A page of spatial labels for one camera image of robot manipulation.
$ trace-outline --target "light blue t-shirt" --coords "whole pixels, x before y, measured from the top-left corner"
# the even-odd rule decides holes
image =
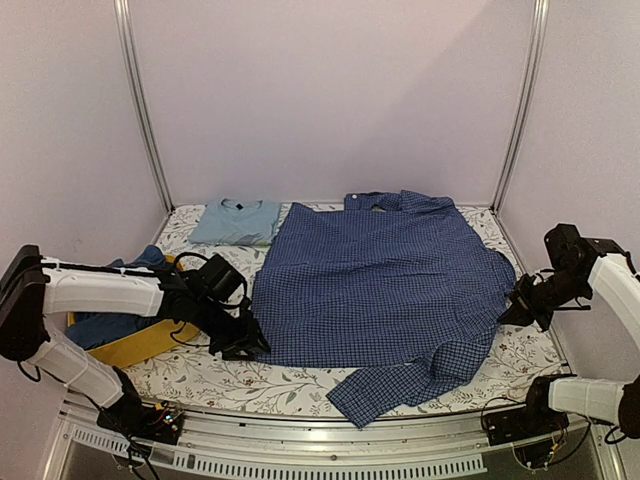
[[[207,205],[189,241],[212,245],[271,245],[282,204],[217,199]]]

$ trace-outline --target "yellow bin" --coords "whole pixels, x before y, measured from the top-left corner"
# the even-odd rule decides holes
[[[173,263],[175,259],[171,255],[165,255],[165,258],[169,263]],[[75,314],[69,312],[67,325],[71,326],[75,323]],[[179,346],[180,344],[170,336],[171,332],[175,332],[178,328],[179,326],[173,320],[162,320],[133,335],[87,350],[87,352],[107,365],[118,368],[130,367]],[[181,342],[188,342],[199,332],[198,327],[187,323],[182,331],[175,334],[174,337]]]

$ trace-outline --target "robotic arm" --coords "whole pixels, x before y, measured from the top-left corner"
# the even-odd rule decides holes
[[[176,258],[174,267],[182,254]],[[0,280],[0,355],[26,362],[85,394],[100,410],[98,425],[126,436],[176,443],[180,424],[156,422],[124,372],[89,356],[43,316],[59,312],[115,312],[158,316],[196,325],[211,337],[209,352],[252,359],[269,352],[249,310],[246,280],[221,256],[197,270],[110,268],[62,263],[26,245]],[[227,305],[240,286],[238,305]],[[237,318],[227,310],[239,309]]]
[[[613,240],[583,238],[574,225],[559,224],[545,236],[553,269],[547,278],[523,275],[510,295],[511,306],[500,321],[531,325],[543,331],[554,311],[596,291],[613,309],[640,349],[640,274],[631,256]],[[492,444],[521,440],[567,426],[566,413],[617,426],[629,438],[640,438],[640,376],[630,384],[547,375],[534,380],[526,406],[485,417]]]

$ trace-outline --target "blue plaid shirt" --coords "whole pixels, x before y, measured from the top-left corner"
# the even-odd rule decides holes
[[[449,198],[348,195],[337,212],[294,204],[256,277],[253,310],[272,348],[259,360],[365,367],[327,395],[362,428],[471,381],[514,283]]]

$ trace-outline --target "floral pattern fabric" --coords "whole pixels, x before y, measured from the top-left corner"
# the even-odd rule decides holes
[[[307,204],[318,211],[339,210],[340,205]],[[280,224],[290,205],[284,205]],[[493,215],[486,208],[458,207],[487,247],[503,253],[521,274],[513,253]],[[166,254],[197,252],[207,257],[219,253],[240,271],[251,285],[268,247],[195,245],[187,240],[204,212],[204,206],[178,207],[171,215],[157,245]],[[197,259],[185,258],[186,267]],[[190,343],[206,344],[200,334]],[[247,413],[305,417],[341,417],[326,394],[344,380],[352,368],[294,368],[257,362],[223,361],[206,348],[180,346],[126,370],[141,395],[172,400],[185,406],[212,407]],[[465,412],[482,408],[494,397],[523,400],[538,375],[557,373],[561,359],[548,333],[537,326],[500,328],[490,355],[471,383],[417,407],[402,405],[385,416],[416,416]]]

